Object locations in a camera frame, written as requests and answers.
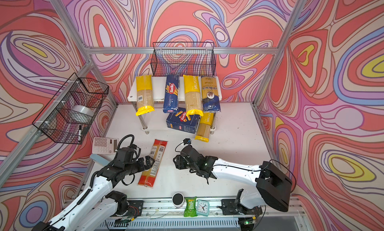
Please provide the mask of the yellow spaghetti bag with barcode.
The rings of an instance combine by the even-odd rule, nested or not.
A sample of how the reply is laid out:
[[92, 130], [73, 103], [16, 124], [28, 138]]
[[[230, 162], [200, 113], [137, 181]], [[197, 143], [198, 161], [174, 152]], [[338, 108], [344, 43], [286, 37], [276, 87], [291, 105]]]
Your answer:
[[136, 116], [141, 116], [155, 110], [153, 99], [152, 76], [138, 76], [137, 82], [137, 112]]

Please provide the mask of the blue Ankara spaghetti bag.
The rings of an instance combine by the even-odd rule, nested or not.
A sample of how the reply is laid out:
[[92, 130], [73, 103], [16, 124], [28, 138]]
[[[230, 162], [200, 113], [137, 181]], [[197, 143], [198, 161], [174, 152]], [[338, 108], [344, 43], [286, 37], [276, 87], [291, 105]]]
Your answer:
[[203, 76], [201, 81], [204, 112], [221, 112], [216, 78], [213, 76]]

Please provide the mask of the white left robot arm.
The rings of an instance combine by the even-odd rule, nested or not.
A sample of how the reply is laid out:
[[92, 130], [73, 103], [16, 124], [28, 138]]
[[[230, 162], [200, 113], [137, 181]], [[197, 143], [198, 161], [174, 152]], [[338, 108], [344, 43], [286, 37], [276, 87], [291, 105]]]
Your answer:
[[115, 191], [125, 177], [151, 169], [155, 160], [149, 155], [140, 157], [141, 149], [130, 142], [127, 147], [117, 145], [113, 160], [90, 179], [90, 185], [79, 196], [48, 222], [38, 222], [34, 231], [93, 231], [113, 215], [124, 216], [130, 209], [127, 195]]

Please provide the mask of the yellow Pastatime spaghetti bag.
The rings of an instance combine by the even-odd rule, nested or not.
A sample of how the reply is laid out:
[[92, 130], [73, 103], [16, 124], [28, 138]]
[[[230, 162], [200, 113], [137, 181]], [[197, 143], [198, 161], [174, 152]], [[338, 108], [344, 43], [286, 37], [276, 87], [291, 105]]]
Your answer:
[[202, 142], [209, 142], [211, 126], [214, 120], [214, 113], [206, 112], [203, 117], [200, 119], [200, 123], [197, 129], [195, 140]]
[[187, 116], [203, 116], [203, 102], [199, 78], [191, 75], [184, 75], [183, 78]]

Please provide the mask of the blue Barilla spaghetti box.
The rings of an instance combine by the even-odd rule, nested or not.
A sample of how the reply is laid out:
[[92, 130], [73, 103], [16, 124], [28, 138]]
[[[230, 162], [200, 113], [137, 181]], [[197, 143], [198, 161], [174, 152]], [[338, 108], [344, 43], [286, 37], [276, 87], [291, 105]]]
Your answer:
[[178, 110], [179, 105], [179, 76], [168, 75], [166, 78], [164, 113], [172, 113]]

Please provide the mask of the blue Barilla rigatoni box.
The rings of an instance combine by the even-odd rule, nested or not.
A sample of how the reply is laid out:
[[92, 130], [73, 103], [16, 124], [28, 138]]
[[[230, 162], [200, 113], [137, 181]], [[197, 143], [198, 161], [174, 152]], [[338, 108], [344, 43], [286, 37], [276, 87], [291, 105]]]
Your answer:
[[169, 113], [166, 119], [168, 128], [192, 134], [196, 133], [199, 121], [199, 115], [187, 116], [185, 108], [179, 108], [177, 111]]

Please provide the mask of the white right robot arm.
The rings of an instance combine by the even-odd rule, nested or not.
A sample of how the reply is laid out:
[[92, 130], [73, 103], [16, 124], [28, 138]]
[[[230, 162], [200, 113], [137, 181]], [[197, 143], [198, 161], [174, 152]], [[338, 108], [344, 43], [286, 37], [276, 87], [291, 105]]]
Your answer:
[[216, 156], [204, 156], [186, 144], [174, 157], [173, 163], [176, 169], [187, 169], [206, 181], [226, 179], [252, 187], [248, 191], [238, 191], [237, 206], [241, 208], [251, 210], [266, 205], [284, 213], [289, 210], [293, 182], [270, 161], [261, 165], [232, 163]]

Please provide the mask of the red spaghetti bag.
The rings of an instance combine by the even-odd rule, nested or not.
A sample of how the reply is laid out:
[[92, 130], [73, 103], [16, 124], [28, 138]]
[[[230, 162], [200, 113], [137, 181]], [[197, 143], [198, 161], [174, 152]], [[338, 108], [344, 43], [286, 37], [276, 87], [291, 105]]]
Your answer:
[[150, 157], [154, 159], [153, 166], [146, 171], [143, 171], [140, 180], [138, 182], [139, 186], [153, 188], [156, 177], [158, 174], [159, 166], [161, 164], [165, 149], [167, 147], [168, 142], [164, 140], [155, 140], [154, 144], [151, 148]]

